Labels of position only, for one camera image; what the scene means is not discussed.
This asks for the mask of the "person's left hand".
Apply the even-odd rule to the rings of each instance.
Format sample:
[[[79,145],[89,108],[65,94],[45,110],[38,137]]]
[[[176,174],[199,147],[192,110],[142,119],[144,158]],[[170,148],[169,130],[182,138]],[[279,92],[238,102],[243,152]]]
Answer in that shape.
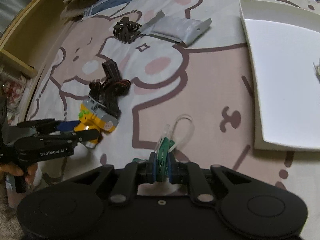
[[[24,174],[23,170],[18,167],[17,165],[10,163],[10,164],[1,164],[0,171],[1,171],[1,180],[3,180],[4,175],[6,173],[11,174],[13,176],[24,176],[25,181],[27,184],[32,184],[35,179],[35,174],[37,171],[38,165],[37,163],[34,163],[33,165],[30,165],[27,169],[27,173]]]

